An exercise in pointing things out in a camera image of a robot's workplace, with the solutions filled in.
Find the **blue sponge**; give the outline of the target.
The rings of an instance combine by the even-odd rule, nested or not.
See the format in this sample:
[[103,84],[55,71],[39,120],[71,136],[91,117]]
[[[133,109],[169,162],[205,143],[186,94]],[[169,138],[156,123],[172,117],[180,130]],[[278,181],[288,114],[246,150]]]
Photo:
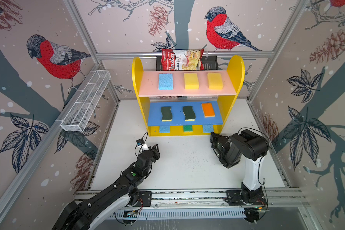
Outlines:
[[171,73],[160,73],[158,90],[173,90],[173,75]]
[[214,132],[214,126],[213,125],[203,125],[203,133],[211,133]]
[[159,133],[170,133],[170,126],[160,126]]

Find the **dark green wavy sponge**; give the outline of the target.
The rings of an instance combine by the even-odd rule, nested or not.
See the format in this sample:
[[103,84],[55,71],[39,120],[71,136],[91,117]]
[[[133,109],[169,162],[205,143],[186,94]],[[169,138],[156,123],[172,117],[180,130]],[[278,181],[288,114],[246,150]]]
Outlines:
[[162,113],[162,122],[170,122],[173,119],[173,115],[171,112],[170,106],[163,106],[161,107],[161,113]]
[[185,121],[195,121],[196,114],[193,110],[193,107],[191,105],[186,105],[183,107],[183,113],[185,115]]

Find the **orange sponge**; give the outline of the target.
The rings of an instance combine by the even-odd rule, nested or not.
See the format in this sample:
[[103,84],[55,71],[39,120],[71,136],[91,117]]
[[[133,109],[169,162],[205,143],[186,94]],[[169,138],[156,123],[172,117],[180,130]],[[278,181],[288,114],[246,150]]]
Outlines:
[[216,114],[215,114],[212,103],[202,103],[201,106],[202,106],[202,110],[203,110],[205,118],[215,117]]

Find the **yellow sponge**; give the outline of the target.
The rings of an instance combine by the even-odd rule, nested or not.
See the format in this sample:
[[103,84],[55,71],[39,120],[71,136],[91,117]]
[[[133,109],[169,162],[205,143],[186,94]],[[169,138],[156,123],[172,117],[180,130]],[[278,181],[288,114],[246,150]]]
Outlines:
[[208,73],[208,85],[210,90],[222,90],[223,81],[221,73],[219,72],[209,72]]
[[185,73],[184,74],[184,83],[186,90],[198,90],[199,89],[199,80],[197,73]]

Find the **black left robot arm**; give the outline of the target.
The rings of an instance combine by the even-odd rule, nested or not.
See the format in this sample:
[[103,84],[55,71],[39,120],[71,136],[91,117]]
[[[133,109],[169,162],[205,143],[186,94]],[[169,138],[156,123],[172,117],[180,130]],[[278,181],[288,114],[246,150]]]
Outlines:
[[69,203],[54,224],[54,230],[94,230],[120,208],[137,204],[138,186],[150,175],[152,164],[160,159],[159,145],[143,145],[132,163],[109,187],[93,197]]

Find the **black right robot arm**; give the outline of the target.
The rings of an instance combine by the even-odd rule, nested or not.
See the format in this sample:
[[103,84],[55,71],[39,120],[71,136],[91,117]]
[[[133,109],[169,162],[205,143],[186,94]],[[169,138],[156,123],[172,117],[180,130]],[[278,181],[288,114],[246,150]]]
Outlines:
[[265,205],[263,189],[265,179],[260,181],[261,165],[270,147],[270,140],[265,133],[254,128],[244,127],[230,136],[210,133],[210,143],[220,163],[227,169],[240,163],[245,157],[244,179],[238,195],[229,195],[227,202],[242,202],[252,205],[259,202]]

